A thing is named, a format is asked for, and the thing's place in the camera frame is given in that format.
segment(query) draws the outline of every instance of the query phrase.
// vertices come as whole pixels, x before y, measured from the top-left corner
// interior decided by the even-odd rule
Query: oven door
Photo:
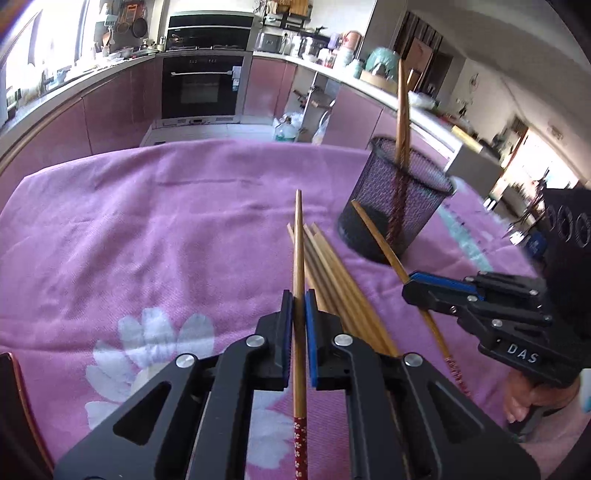
[[[164,59],[162,118],[236,115],[242,56]]]

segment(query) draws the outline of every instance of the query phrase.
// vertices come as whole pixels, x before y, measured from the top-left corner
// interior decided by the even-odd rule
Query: white flower pattern
[[[86,403],[91,430],[176,355],[193,353],[198,358],[213,355],[213,324],[205,315],[191,315],[177,335],[163,310],[148,308],[142,311],[141,324],[127,316],[119,320],[118,330],[123,350],[99,340],[93,349],[96,365],[86,367],[88,383],[101,397],[109,400]],[[286,415],[269,410],[286,391],[255,392],[246,458],[251,465],[278,468],[281,460],[292,450],[293,421]]]

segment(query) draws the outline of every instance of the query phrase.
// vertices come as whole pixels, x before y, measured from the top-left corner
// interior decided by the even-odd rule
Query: ceiling
[[[467,58],[498,72],[516,111],[591,179],[591,63],[545,0],[409,0]],[[564,139],[548,139],[548,125]]]

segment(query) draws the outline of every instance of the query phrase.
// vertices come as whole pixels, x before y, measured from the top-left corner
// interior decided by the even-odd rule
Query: door
[[[162,118],[236,115],[243,57],[164,59]]]
[[[436,52],[433,54],[431,65],[429,65],[427,75],[421,86],[421,92],[433,98],[437,97],[452,60],[453,57],[447,53]]]

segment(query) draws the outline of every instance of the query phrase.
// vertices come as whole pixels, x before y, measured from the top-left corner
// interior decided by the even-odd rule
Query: built-in oven
[[[241,77],[248,79],[251,58],[227,51],[165,57],[161,126],[238,122],[246,88]]]

